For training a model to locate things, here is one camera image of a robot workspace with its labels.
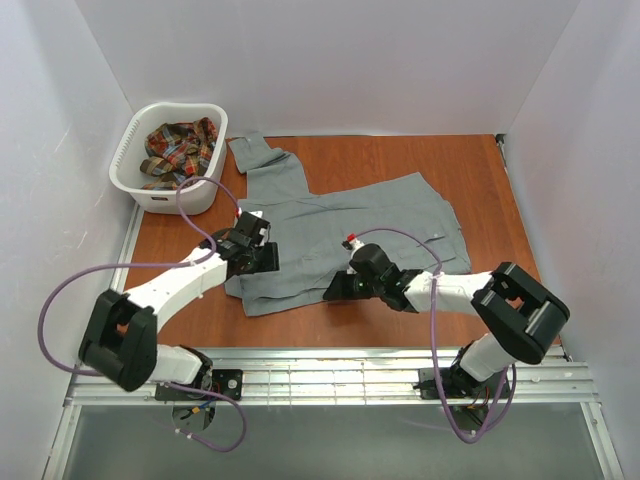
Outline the grey long sleeve shirt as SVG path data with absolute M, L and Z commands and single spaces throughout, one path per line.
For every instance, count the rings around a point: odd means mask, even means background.
M 449 202 L 419 173 L 323 195 L 309 190 L 298 157 L 270 147 L 259 133 L 230 142 L 247 178 L 239 204 L 261 212 L 278 246 L 274 272 L 235 276 L 224 289 L 248 316 L 262 316 L 321 301 L 336 272 L 348 266 L 343 248 L 351 233 L 379 244 L 399 268 L 447 273 L 471 270 L 462 230 Z

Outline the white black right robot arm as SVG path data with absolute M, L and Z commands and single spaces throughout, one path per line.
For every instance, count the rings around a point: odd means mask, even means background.
M 476 274 L 435 274 L 399 268 L 377 244 L 354 240 L 349 247 L 348 268 L 335 274 L 325 301 L 378 298 L 395 311 L 450 311 L 482 320 L 488 333 L 461 349 L 441 376 L 461 392 L 516 361 L 541 363 L 570 318 L 565 303 L 515 263 Z

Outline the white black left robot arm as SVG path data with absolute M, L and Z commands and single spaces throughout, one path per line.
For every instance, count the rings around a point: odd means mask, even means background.
M 178 312 L 229 279 L 279 269 L 278 246 L 268 240 L 261 211 L 241 212 L 235 225 L 215 232 L 183 260 L 123 293 L 108 289 L 96 300 L 79 347 L 87 366 L 127 392 L 147 382 L 200 389 L 212 363 L 186 346 L 158 342 L 158 333 Z

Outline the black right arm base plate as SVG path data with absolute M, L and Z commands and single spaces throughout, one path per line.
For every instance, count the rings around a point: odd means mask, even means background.
M 501 379 L 501 374 L 495 373 L 487 380 L 478 382 L 472 377 L 455 375 L 450 368 L 446 367 L 441 367 L 439 373 L 443 392 L 448 399 L 473 399 L 482 396 L 492 399 L 498 390 Z M 413 385 L 413 388 L 419 391 L 422 400 L 438 399 L 435 370 L 433 368 L 419 369 L 418 381 Z

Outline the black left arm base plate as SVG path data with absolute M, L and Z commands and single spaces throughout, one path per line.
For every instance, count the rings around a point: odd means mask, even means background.
M 240 369 L 212 370 L 200 384 L 190 385 L 190 388 L 214 391 L 238 401 L 242 396 L 243 377 L 244 372 Z M 176 390 L 164 385 L 156 387 L 154 399 L 167 402 L 204 402 L 209 400 L 210 396 Z

